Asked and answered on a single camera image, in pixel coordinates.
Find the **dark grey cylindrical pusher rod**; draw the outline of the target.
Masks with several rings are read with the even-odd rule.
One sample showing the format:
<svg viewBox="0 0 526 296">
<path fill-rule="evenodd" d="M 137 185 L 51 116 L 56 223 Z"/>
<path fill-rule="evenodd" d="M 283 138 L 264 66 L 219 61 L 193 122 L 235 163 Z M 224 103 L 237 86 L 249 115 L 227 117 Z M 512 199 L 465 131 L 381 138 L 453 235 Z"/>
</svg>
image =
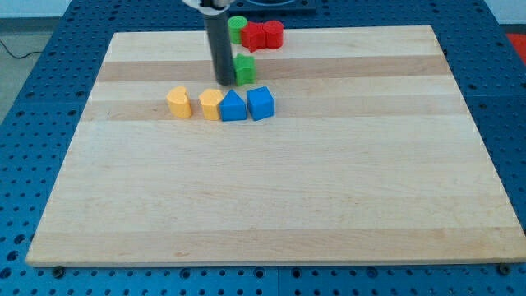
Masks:
<svg viewBox="0 0 526 296">
<path fill-rule="evenodd" d="M 204 15 L 215 79 L 222 86 L 235 83 L 235 69 L 228 29 L 228 11 L 210 9 Z"/>
</svg>

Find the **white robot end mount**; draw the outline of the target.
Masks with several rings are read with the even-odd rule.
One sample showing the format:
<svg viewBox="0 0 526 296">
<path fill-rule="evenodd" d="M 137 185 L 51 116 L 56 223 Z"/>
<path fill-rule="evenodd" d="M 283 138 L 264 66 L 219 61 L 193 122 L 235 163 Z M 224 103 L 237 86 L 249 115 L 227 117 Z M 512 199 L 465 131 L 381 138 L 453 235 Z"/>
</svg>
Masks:
<svg viewBox="0 0 526 296">
<path fill-rule="evenodd" d="M 223 10 L 229 8 L 233 0 L 182 0 L 186 5 L 195 9 Z"/>
</svg>

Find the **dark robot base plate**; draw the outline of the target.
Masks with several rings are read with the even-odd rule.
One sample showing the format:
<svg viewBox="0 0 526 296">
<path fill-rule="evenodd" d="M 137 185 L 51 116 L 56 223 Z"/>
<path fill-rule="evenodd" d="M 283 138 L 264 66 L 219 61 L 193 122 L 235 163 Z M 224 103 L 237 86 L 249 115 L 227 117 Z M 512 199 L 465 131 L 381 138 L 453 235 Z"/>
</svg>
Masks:
<svg viewBox="0 0 526 296">
<path fill-rule="evenodd" d="M 314 12 L 316 0 L 236 0 L 231 12 Z"/>
</svg>

